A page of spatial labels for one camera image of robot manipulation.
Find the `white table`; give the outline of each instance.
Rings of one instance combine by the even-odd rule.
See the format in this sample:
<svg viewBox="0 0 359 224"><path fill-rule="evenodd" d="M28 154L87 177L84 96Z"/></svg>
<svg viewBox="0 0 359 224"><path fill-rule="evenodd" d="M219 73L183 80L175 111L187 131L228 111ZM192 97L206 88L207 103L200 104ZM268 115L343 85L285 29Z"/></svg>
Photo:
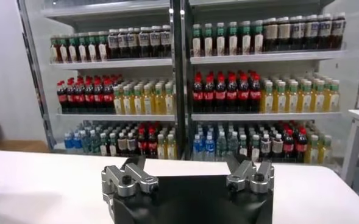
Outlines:
<svg viewBox="0 0 359 224"><path fill-rule="evenodd" d="M351 186L359 156L359 110L349 110L349 114L352 116L352 125L347 140L341 178Z"/></svg>
<svg viewBox="0 0 359 224"><path fill-rule="evenodd" d="M101 170L125 158L0 151L0 223L109 224ZM359 196L325 167L275 164L274 224L359 223ZM151 175L222 175L225 163L148 159Z"/></svg>

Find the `display fridge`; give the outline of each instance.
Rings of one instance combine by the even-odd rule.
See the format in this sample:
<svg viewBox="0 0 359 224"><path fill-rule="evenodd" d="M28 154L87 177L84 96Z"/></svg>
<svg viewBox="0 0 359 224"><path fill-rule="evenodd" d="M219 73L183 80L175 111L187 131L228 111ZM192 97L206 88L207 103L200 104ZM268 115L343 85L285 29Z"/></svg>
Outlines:
<svg viewBox="0 0 359 224"><path fill-rule="evenodd" d="M19 0L54 152L328 166L359 96L359 4Z"/></svg>

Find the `white wall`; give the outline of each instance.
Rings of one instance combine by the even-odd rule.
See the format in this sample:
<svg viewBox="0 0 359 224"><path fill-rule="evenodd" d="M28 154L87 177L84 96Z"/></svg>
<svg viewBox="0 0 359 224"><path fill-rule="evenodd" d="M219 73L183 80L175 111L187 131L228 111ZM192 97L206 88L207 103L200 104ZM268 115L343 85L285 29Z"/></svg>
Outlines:
<svg viewBox="0 0 359 224"><path fill-rule="evenodd" d="M0 0L0 123L6 139L46 142L16 0Z"/></svg>

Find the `table leg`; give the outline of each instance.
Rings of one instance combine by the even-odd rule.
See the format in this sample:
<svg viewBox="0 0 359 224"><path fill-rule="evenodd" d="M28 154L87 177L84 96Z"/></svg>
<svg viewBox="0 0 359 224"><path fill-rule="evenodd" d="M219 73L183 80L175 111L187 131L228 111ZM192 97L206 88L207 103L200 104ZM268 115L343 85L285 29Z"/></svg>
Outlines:
<svg viewBox="0 0 359 224"><path fill-rule="evenodd" d="M344 155L341 178L351 186L354 179L355 167L359 156L359 126L352 121L350 135L347 142L346 154Z"/></svg>

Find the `white side table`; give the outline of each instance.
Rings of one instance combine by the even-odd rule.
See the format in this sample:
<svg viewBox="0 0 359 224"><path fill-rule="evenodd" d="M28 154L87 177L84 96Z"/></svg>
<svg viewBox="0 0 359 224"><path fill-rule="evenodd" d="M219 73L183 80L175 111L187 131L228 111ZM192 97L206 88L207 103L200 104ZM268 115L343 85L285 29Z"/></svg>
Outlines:
<svg viewBox="0 0 359 224"><path fill-rule="evenodd" d="M344 154L341 178L351 186L359 156L359 110L349 110L349 114L352 116L352 126Z"/></svg>

